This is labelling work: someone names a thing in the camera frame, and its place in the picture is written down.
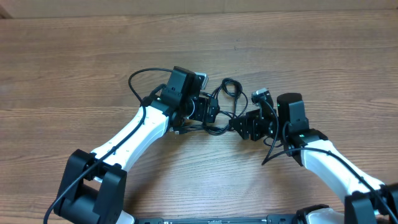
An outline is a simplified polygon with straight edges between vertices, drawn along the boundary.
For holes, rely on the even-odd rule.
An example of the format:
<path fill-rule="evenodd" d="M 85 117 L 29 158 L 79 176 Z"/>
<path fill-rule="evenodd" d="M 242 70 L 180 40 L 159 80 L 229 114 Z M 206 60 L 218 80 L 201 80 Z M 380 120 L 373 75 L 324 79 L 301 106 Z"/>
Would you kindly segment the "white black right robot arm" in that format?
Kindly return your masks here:
<path fill-rule="evenodd" d="M 342 201 L 344 211 L 325 204 L 301 208 L 288 223 L 397 223 L 397 184 L 386 185 L 339 153 L 329 138 L 309 125 L 300 93 L 284 93 L 273 102 L 268 90 L 254 92 L 258 109 L 230 120 L 243 138 L 280 141 L 283 154 L 317 175 Z"/>

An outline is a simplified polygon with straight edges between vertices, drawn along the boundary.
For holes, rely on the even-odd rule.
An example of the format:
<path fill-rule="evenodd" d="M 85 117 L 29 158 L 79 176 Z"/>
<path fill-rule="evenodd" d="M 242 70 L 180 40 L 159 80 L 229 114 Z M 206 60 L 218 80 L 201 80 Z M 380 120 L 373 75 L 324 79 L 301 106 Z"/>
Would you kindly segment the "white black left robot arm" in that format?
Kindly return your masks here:
<path fill-rule="evenodd" d="M 175 66 L 167 83 L 140 98 L 135 117 L 91 152 L 77 149 L 68 158 L 57 197 L 43 222 L 54 213 L 72 223 L 134 223 L 123 210 L 127 173 L 144 151 L 185 119 L 204 121 L 211 109 L 200 97 L 208 76 Z"/>

